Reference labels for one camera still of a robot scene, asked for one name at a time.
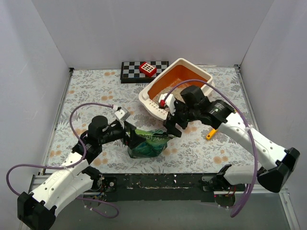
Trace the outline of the green litter bag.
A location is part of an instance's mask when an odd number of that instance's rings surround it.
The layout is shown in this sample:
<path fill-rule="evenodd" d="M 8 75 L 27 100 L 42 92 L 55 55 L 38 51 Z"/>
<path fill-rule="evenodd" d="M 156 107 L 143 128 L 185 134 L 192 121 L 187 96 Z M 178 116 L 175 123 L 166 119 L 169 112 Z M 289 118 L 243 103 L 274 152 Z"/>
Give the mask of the green litter bag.
<path fill-rule="evenodd" d="M 128 148 L 128 154 L 131 158 L 153 158 L 159 156 L 162 151 L 167 148 L 168 141 L 172 139 L 163 138 L 161 129 L 153 129 L 149 131 L 136 129 L 136 134 L 146 138 L 146 141 L 136 148 Z"/>

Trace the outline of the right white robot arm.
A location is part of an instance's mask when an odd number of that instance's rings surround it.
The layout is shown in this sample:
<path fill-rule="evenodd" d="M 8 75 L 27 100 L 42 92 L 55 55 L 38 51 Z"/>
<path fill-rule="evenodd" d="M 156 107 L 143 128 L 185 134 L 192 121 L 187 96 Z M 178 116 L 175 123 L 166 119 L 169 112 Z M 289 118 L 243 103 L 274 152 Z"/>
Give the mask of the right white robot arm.
<path fill-rule="evenodd" d="M 169 109 L 163 123 L 168 134 L 181 137 L 177 125 L 185 129 L 189 122 L 201 121 L 230 137 L 256 160 L 252 167 L 224 166 L 205 182 L 209 188 L 226 191 L 234 185 L 257 182 L 270 192 L 280 192 L 296 167 L 300 156 L 297 149 L 285 149 L 267 139 L 244 122 L 237 109 L 223 100 L 210 101 L 198 86 L 188 86 L 180 95 L 183 101 L 168 93 L 159 98 L 159 106 Z"/>

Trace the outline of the black bag clip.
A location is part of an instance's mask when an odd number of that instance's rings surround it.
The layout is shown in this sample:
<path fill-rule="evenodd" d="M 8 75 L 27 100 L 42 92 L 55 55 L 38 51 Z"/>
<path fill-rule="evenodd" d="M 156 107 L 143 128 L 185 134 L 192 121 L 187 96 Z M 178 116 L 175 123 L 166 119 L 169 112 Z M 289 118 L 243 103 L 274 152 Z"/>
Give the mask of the black bag clip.
<path fill-rule="evenodd" d="M 173 139 L 174 137 L 174 135 L 163 133 L 163 138 Z"/>

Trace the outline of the yellow plastic scoop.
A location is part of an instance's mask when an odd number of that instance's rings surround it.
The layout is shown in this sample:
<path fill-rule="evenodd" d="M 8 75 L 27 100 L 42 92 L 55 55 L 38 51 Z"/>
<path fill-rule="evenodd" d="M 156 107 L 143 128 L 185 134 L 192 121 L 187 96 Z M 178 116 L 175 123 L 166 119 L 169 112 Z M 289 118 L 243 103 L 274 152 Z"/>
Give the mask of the yellow plastic scoop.
<path fill-rule="evenodd" d="M 207 140 L 211 140 L 212 137 L 217 133 L 216 129 L 212 129 L 207 135 L 206 135 L 206 139 Z"/>

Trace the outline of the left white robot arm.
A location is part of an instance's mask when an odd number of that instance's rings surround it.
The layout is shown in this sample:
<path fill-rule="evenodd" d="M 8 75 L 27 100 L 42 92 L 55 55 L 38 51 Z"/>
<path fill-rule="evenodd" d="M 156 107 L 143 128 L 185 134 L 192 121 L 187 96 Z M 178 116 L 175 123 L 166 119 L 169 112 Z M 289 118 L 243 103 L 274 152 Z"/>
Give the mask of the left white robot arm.
<path fill-rule="evenodd" d="M 130 149 L 146 140 L 126 121 L 109 124 L 104 116 L 94 117 L 60 169 L 32 192 L 18 196 L 18 219 L 32 230 L 48 230 L 75 198 L 88 190 L 98 191 L 103 184 L 102 173 L 90 164 L 101 153 L 102 145 L 119 139 Z"/>

